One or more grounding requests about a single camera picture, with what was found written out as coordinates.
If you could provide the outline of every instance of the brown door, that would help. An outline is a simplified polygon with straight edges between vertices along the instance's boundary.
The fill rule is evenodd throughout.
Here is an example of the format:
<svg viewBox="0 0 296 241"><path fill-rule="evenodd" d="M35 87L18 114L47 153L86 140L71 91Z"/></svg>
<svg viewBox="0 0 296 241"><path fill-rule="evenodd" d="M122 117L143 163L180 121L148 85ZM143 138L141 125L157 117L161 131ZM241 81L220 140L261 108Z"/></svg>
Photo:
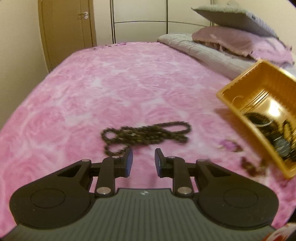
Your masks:
<svg viewBox="0 0 296 241"><path fill-rule="evenodd" d="M41 36L49 68L55 68L77 50L96 45L89 1L40 0Z"/></svg>

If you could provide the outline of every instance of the pink bedspread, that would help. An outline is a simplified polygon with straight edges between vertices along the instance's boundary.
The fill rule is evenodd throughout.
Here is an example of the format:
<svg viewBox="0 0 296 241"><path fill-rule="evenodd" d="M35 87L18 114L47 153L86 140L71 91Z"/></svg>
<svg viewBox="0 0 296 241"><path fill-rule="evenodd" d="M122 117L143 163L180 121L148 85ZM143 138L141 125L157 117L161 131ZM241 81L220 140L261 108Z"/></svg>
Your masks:
<svg viewBox="0 0 296 241"><path fill-rule="evenodd" d="M210 158L247 176L244 156L260 158L234 131L234 116L216 98L229 79L195 59L161 43L128 43L74 53L53 70L17 108L0 134L0 236L15 225L9 199L19 187L88 158L106 156L100 132L107 127L142 126L168 121L192 125L184 145L134 148L129 178L117 187L166 188L172 180L157 177L154 150L187 162ZM223 140L238 143L236 152ZM282 226L296 205L296 179L285 180L274 166L255 180L275 191L280 200L273 225Z"/></svg>

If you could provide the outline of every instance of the yellow plastic basket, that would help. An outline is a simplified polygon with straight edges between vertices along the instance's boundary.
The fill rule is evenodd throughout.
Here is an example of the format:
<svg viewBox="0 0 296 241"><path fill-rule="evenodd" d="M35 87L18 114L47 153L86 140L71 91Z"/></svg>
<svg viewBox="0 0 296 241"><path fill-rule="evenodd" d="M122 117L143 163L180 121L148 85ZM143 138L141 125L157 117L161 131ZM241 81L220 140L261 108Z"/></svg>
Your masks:
<svg viewBox="0 0 296 241"><path fill-rule="evenodd" d="M283 160L244 114L258 112L279 124L289 120L296 139L296 78L267 61L259 61L221 89L217 97L243 123L240 132L252 147L265 160L273 160L286 178L295 176L296 162L290 158Z"/></svg>

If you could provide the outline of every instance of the white wardrobe door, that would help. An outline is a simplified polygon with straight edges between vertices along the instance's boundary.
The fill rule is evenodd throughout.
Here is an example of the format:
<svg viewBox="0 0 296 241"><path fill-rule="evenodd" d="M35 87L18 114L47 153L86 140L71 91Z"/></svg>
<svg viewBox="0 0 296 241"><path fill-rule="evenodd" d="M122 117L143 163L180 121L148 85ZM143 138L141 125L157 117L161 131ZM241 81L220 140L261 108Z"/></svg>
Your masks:
<svg viewBox="0 0 296 241"><path fill-rule="evenodd" d="M113 0L114 22L166 21L166 0Z"/></svg>
<svg viewBox="0 0 296 241"><path fill-rule="evenodd" d="M128 22L115 23L116 43L156 42L166 34L166 22Z"/></svg>
<svg viewBox="0 0 296 241"><path fill-rule="evenodd" d="M168 21L209 26L210 21L191 8L210 4L210 0L168 0Z"/></svg>
<svg viewBox="0 0 296 241"><path fill-rule="evenodd" d="M168 33L187 33L193 34L203 28L202 26L188 23L168 23Z"/></svg>

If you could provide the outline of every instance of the door frame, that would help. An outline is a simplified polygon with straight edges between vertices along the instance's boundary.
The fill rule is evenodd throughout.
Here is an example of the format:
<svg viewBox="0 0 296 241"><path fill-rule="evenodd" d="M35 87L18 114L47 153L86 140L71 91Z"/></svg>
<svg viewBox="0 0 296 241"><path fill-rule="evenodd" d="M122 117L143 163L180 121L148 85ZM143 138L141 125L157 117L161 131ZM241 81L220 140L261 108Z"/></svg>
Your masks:
<svg viewBox="0 0 296 241"><path fill-rule="evenodd" d="M93 47L97 46L96 43L96 29L94 24L94 0L88 0L89 3L89 18L91 23L91 40ZM40 28L40 35L41 35L41 42L43 46L43 52L45 57L45 62L48 68L48 72L52 71L52 66L49 61L49 53L47 50L46 38L45 38L45 30L43 25L43 9L42 9L42 2L43 0L38 0L38 16L39 16L39 28Z"/></svg>

